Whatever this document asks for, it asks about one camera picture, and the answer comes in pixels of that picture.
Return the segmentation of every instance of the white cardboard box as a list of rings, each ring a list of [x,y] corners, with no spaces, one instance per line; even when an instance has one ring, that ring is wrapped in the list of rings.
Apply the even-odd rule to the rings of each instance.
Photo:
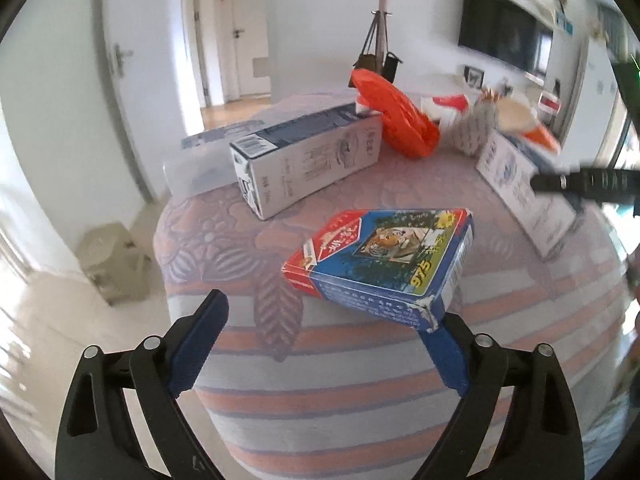
[[[270,126],[231,142],[242,196],[266,220],[378,161],[382,116],[355,103]]]
[[[546,258],[558,253],[562,240],[577,227],[582,213],[580,206],[572,206],[562,195],[533,192],[531,177],[540,169],[529,157],[536,153],[524,141],[508,140],[494,132],[476,168],[516,217],[538,253]]]

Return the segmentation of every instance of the orange plastic bag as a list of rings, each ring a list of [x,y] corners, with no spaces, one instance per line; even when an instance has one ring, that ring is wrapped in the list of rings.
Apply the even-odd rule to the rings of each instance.
[[[418,110],[410,99],[382,76],[357,68],[351,80],[360,92],[358,102],[382,112],[382,138],[409,158],[431,155],[440,142],[436,124]]]

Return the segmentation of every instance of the hanging bag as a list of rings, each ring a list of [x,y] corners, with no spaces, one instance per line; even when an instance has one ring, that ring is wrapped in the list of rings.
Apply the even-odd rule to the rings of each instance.
[[[373,39],[376,37],[376,31],[378,30],[378,23],[380,22],[380,12],[376,12],[373,16],[373,21],[371,22],[371,26],[369,27],[369,33],[367,34],[366,39],[364,40],[364,45],[362,46],[362,52],[358,56],[358,60],[356,61],[354,68],[365,68],[366,70],[371,70],[372,72],[378,73],[378,63],[376,62],[376,54],[370,54],[371,45],[373,44]],[[349,88],[355,88],[353,81],[349,79]]]
[[[386,57],[385,62],[382,65],[382,74],[381,76],[385,78],[387,81],[392,83],[396,79],[396,71],[398,70],[398,64],[402,63],[402,60],[396,56],[393,52],[389,50],[389,33],[386,28],[386,13],[384,16],[385,20],[385,41],[386,41]]]

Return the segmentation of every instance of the door handle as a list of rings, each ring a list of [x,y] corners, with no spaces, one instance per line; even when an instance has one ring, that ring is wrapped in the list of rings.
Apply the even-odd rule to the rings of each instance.
[[[133,56],[133,50],[121,50],[120,45],[116,43],[113,46],[113,51],[116,57],[116,70],[118,71],[118,76],[124,77],[124,60]]]

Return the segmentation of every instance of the red and blue box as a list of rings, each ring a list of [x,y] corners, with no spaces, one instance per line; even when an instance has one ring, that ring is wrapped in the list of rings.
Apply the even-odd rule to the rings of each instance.
[[[348,210],[282,267],[297,289],[432,333],[473,243],[467,209]]]

